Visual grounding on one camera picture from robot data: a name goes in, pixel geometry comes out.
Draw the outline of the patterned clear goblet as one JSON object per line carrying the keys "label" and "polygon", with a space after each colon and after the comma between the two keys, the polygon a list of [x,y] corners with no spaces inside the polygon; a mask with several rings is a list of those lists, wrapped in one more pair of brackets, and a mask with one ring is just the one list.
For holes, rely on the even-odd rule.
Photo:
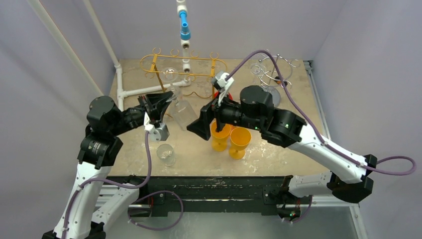
{"label": "patterned clear goblet", "polygon": [[183,98],[183,95],[177,94],[168,108],[168,114],[176,121],[181,130],[187,131],[187,126],[198,119],[192,105]]}

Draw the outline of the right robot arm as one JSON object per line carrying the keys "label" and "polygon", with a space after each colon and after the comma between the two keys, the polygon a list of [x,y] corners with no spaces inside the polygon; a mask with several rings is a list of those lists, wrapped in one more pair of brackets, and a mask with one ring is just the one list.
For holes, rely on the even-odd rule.
{"label": "right robot arm", "polygon": [[272,96],[261,87],[243,88],[240,102],[212,100],[200,110],[200,116],[187,130],[204,140],[211,137],[210,124],[216,132],[226,124],[257,130],[270,144],[299,152],[329,171],[316,175],[291,176],[280,188],[280,198],[287,203],[309,195],[332,194],[349,203],[359,203],[372,193],[373,180],[365,166],[375,166],[377,158],[354,154],[341,146],[319,139],[311,124],[292,111],[274,107]]}

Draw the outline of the red plastic goblet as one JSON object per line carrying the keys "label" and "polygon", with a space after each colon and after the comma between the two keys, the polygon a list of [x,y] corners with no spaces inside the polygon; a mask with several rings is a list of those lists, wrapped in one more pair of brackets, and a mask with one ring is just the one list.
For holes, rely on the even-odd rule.
{"label": "red plastic goblet", "polygon": [[[219,95],[220,95],[220,93],[219,92],[215,92],[215,94],[214,94],[214,98],[218,98],[219,97]],[[230,100],[233,100],[233,97],[232,97],[232,95],[231,95],[231,93],[228,93],[227,94],[227,96],[228,96],[228,98],[230,99]]]}

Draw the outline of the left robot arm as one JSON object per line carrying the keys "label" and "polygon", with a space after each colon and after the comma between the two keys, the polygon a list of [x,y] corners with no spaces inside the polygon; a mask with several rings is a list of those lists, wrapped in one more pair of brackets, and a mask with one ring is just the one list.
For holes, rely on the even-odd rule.
{"label": "left robot arm", "polygon": [[116,157],[122,148],[119,136],[143,126],[146,141],[165,141],[169,136],[163,122],[172,92],[142,95],[139,105],[120,110],[109,96],[92,100],[87,114],[86,135],[80,144],[77,174],[65,211],[56,227],[43,234],[45,239],[103,239],[116,219],[135,202],[144,203],[149,176],[129,177],[118,184],[118,192],[103,206],[96,203]]}

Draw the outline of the clear champagne flute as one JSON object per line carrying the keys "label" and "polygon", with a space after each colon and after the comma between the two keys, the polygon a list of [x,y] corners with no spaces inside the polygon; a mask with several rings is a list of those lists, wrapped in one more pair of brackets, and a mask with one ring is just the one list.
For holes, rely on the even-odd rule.
{"label": "clear champagne flute", "polygon": [[250,66],[250,72],[253,75],[252,84],[260,85],[261,88],[265,89],[266,85],[262,82],[266,72],[265,66],[261,63],[253,63]]}

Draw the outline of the round clear wine glass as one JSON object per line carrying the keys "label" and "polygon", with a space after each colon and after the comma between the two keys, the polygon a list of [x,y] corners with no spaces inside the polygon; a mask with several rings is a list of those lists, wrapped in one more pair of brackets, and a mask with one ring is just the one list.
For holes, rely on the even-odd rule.
{"label": "round clear wine glass", "polygon": [[175,84],[178,72],[172,67],[165,68],[161,73],[161,80],[166,83],[166,91],[172,93],[171,100],[176,100],[181,95],[181,89]]}

